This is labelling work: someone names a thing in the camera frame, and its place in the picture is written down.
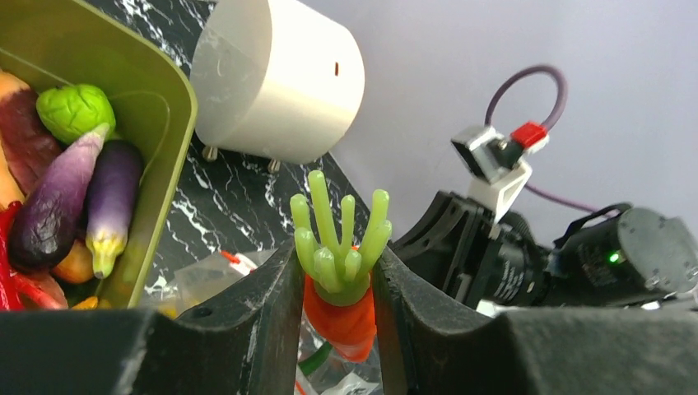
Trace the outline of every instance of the green plastic bin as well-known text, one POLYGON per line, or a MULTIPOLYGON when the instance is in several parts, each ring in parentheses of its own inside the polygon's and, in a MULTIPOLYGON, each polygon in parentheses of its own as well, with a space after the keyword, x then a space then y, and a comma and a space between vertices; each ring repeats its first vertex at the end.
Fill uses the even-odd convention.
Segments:
POLYGON ((126 251, 111 276, 66 289, 100 307, 138 303, 192 137, 197 101, 187 77, 157 47, 78 0, 2 0, 0 68, 41 92, 90 83, 110 98, 117 131, 147 167, 126 251))

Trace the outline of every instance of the red connector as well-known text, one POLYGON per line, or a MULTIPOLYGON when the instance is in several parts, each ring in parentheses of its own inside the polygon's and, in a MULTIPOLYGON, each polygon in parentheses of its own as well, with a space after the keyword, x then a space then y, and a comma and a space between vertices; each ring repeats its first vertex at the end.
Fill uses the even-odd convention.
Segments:
POLYGON ((523 151, 532 154, 545 146, 550 139, 547 130, 535 122, 525 123, 510 134, 511 140, 523 147, 523 151))

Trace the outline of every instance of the small hole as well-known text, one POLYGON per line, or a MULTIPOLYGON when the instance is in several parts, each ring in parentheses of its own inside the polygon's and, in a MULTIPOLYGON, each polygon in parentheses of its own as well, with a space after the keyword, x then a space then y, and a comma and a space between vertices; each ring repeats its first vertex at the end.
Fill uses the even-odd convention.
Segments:
POLYGON ((192 312, 192 316, 194 318, 204 318, 208 317, 211 314, 213 314, 213 310, 209 309, 208 307, 197 307, 192 312))

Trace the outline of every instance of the green carrot top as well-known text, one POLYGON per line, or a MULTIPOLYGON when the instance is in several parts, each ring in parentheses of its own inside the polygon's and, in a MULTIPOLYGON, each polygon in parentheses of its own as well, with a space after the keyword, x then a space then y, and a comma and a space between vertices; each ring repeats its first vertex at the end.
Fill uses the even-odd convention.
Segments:
POLYGON ((308 201, 298 193, 291 198, 291 216, 295 226, 295 250, 303 270, 315 282, 315 291, 330 304, 348 306, 361 300, 370 285, 370 271, 383 253, 393 233, 388 221, 388 193, 376 189, 364 239, 353 249, 354 209, 356 201, 346 195, 341 202, 342 238, 337 239, 327 183, 322 171, 308 175, 310 198, 320 242, 310 224, 308 201))

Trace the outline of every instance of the eggplant stem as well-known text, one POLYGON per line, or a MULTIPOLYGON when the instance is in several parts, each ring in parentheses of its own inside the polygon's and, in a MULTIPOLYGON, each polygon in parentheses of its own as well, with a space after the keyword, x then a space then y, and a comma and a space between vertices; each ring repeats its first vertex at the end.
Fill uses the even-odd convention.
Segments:
POLYGON ((92 252, 92 271, 95 277, 104 279, 114 270, 116 258, 126 248, 126 240, 115 237, 94 240, 88 236, 85 245, 92 252))

